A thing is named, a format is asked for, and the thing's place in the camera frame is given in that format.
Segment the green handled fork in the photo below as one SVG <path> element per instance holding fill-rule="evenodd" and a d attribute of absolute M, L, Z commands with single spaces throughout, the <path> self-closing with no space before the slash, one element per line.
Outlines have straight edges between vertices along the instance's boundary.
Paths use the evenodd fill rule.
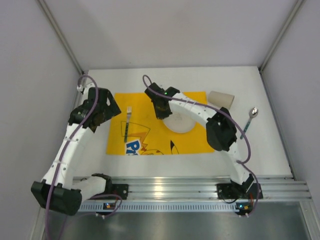
<path fill-rule="evenodd" d="M 128 131 L 129 131 L 129 123 L 130 123 L 130 118 L 132 116 L 132 107 L 128 106 L 127 111 L 126 111 L 126 124 L 125 124 L 125 131 L 124 131 L 124 143 L 127 142 L 128 140 Z"/>

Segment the white bowl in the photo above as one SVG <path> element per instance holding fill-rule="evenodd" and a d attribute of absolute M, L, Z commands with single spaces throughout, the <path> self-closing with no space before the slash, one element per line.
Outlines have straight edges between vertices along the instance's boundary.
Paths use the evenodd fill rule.
<path fill-rule="evenodd" d="M 162 120 L 164 125 L 174 133 L 185 134 L 190 132 L 196 125 L 196 121 L 185 114 L 174 112 Z"/>

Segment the yellow cartoon placemat cloth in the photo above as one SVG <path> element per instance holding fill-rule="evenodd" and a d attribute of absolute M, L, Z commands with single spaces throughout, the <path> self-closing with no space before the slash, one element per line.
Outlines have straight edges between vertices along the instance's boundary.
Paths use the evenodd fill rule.
<path fill-rule="evenodd" d="M 110 121 L 106 145 L 108 155 L 179 155 L 213 153 L 206 138 L 206 129 L 196 122 L 187 133 L 169 130 L 157 119 L 151 100 L 145 93 L 116 93 L 114 96 L 121 114 Z M 127 107 L 132 107 L 127 142 L 124 135 Z"/>

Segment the beige paper cup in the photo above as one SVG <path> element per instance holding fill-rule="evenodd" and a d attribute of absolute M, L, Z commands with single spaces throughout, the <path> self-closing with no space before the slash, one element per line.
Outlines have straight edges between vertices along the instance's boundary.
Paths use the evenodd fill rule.
<path fill-rule="evenodd" d="M 226 108 L 230 109 L 233 102 L 234 102 L 235 96 L 227 93 L 217 92 L 217 91 L 211 91 L 208 94 L 207 100 L 210 104 L 220 107 L 220 108 Z"/>

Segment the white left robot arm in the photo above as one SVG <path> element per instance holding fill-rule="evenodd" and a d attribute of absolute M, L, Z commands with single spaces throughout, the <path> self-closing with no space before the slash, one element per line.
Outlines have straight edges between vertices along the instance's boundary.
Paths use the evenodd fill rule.
<path fill-rule="evenodd" d="M 87 99 L 70 113 L 65 137 L 51 167 L 41 181 L 35 181 L 31 186 L 31 192 L 42 208 L 73 216 L 85 200 L 112 193 L 112 179 L 103 173 L 94 173 L 77 184 L 73 183 L 73 178 L 83 151 L 97 128 L 120 113 L 108 89 L 88 89 Z"/>

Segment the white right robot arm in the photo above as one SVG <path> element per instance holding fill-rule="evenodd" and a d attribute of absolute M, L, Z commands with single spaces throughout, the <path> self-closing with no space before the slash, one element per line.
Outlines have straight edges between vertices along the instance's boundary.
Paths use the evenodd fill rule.
<path fill-rule="evenodd" d="M 150 98 L 157 119 L 164 120 L 174 113 L 179 113 L 202 125 L 206 131 L 208 145 L 215 151 L 227 155 L 233 187 L 242 194 L 249 191 L 254 177 L 240 164 L 242 157 L 237 144 L 236 123 L 228 109 L 215 109 L 187 97 L 174 87 L 164 90 L 154 82 L 144 93 Z"/>

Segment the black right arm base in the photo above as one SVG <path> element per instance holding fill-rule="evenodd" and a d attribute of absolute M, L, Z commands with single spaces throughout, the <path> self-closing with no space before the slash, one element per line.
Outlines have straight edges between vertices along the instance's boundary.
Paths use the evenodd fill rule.
<path fill-rule="evenodd" d="M 256 183 L 253 183 L 248 190 L 236 183 L 219 183 L 216 189 L 220 200 L 248 200 L 250 197 L 263 199 L 262 190 L 258 189 Z"/>

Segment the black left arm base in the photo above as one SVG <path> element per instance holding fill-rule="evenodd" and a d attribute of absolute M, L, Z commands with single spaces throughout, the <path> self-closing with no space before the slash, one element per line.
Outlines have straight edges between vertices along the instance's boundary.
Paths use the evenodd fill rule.
<path fill-rule="evenodd" d="M 129 194 L 129 185 L 128 184 L 117 184 L 113 183 L 108 190 L 103 193 L 99 193 L 90 198 L 90 200 L 119 200 L 119 197 L 122 200 L 126 200 Z"/>

